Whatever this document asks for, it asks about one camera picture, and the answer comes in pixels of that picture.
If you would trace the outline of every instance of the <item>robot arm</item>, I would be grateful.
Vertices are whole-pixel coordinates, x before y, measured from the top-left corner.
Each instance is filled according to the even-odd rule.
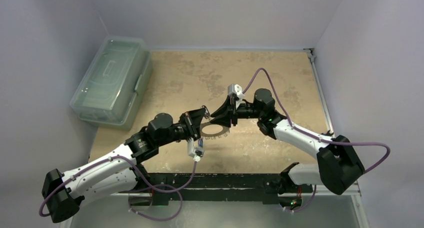
[[[200,124],[206,111],[206,107],[203,107],[185,112],[177,123],[173,123],[169,114],[158,114],[140,132],[101,158],[64,173],[57,169],[47,173],[42,195],[46,199],[45,204],[52,221],[56,223],[66,220],[79,211],[80,205],[105,195],[145,185],[129,169],[131,165],[118,156],[137,164],[139,170],[148,177],[141,162],[157,155],[160,146],[186,140],[188,155],[194,161],[200,161],[204,151],[195,145],[195,141],[200,138]]]
[[[210,122],[225,127],[236,126],[238,119],[258,119],[259,130],[273,139],[287,142],[308,153],[317,164],[294,163],[282,172],[286,186],[301,184],[323,184],[331,192],[342,194],[363,173],[364,167],[349,140],[339,135],[317,134],[297,124],[290,124],[284,115],[275,109],[275,100],[268,89],[258,89],[253,103],[244,100],[242,89],[237,84],[228,87],[225,102],[211,114]],[[346,142],[338,146],[325,141]]]

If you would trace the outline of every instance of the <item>circular part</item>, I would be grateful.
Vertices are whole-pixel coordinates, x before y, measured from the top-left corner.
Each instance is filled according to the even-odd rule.
[[[218,124],[211,124],[210,122],[206,122],[206,123],[203,123],[203,124],[200,125],[200,136],[201,137],[205,137],[205,138],[220,137],[221,135],[225,135],[225,134],[227,134],[230,131],[230,128],[224,127],[224,126],[221,126],[221,125],[218,125],[218,126],[221,126],[221,128],[222,128],[222,130],[220,132],[215,133],[215,134],[206,134],[206,133],[204,133],[203,132],[203,129],[205,127],[208,127],[208,126],[211,126],[211,125],[218,125]]]

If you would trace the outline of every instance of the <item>plastic storage box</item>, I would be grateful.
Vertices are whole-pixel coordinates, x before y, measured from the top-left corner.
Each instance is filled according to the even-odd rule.
[[[70,102],[78,117],[130,130],[152,73],[150,57],[141,39],[106,37]]]

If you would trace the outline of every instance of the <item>wooden table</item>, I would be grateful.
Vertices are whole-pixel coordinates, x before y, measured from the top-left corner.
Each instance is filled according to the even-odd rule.
[[[257,68],[267,69],[275,89],[292,120],[312,131],[326,132],[326,119],[306,53],[303,52],[153,52],[153,72],[131,131],[99,128],[90,160],[115,149],[138,132],[157,113],[177,121],[181,113],[206,105],[211,112],[227,97],[231,83],[246,87]],[[260,73],[249,91],[270,88]],[[303,151],[264,136],[255,120],[239,120],[227,137],[206,140],[205,155],[197,172],[279,173],[293,162],[314,163]],[[148,172],[191,172],[193,160],[187,143],[163,146],[159,154],[144,162]]]

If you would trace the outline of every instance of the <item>gray wall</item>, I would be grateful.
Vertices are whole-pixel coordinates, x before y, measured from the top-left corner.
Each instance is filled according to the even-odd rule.
[[[337,133],[392,148],[359,182],[371,227],[423,227],[424,2],[342,0],[316,46]],[[358,147],[366,166],[384,148]]]
[[[153,48],[314,47],[341,0],[92,0],[113,35]]]
[[[96,129],[69,101],[106,32],[90,0],[0,0],[0,220],[38,217],[46,173],[87,161]]]

